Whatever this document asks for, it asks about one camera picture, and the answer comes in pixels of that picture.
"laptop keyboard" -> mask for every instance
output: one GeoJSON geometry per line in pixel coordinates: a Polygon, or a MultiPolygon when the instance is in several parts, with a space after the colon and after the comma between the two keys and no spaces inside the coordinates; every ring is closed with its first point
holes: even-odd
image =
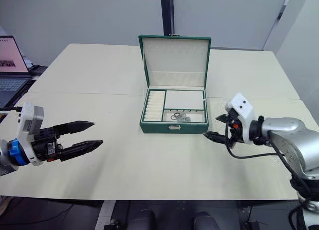
{"type": "Polygon", "coordinates": [[[0,79],[0,91],[17,91],[25,79],[0,79]]]}

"floor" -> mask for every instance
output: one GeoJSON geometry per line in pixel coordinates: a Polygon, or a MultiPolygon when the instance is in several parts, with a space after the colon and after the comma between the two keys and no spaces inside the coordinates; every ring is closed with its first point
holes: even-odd
{"type": "MultiPolygon", "coordinates": [[[[83,201],[80,203],[60,203],[47,199],[14,198],[7,212],[0,217],[1,230],[93,230],[103,201],[83,201]],[[34,224],[3,225],[6,223],[29,223],[60,216],[34,224]]],[[[196,212],[210,213],[221,230],[240,230],[252,207],[250,220],[258,220],[261,230],[290,230],[287,215],[297,201],[116,201],[112,218],[123,227],[142,209],[153,210],[157,230],[190,230],[192,217],[196,212]]]]}

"box lid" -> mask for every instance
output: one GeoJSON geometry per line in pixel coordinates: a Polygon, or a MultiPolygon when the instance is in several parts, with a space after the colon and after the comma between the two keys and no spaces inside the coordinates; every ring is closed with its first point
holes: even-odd
{"type": "Polygon", "coordinates": [[[211,38],[139,35],[139,42],[148,87],[206,88],[211,38]]]}

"black pole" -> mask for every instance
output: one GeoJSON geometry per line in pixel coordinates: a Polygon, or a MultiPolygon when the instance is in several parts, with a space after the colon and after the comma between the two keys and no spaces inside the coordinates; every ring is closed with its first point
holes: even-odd
{"type": "Polygon", "coordinates": [[[161,12],[163,15],[163,28],[164,35],[171,35],[172,33],[172,20],[173,20],[173,0],[161,0],[161,12]]]}

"green jewelry box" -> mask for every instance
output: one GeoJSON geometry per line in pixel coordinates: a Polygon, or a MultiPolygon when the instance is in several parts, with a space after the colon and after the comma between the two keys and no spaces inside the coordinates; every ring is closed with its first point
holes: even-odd
{"type": "Polygon", "coordinates": [[[140,35],[139,43],[148,86],[140,119],[142,131],[206,132],[211,38],[140,35]]]}

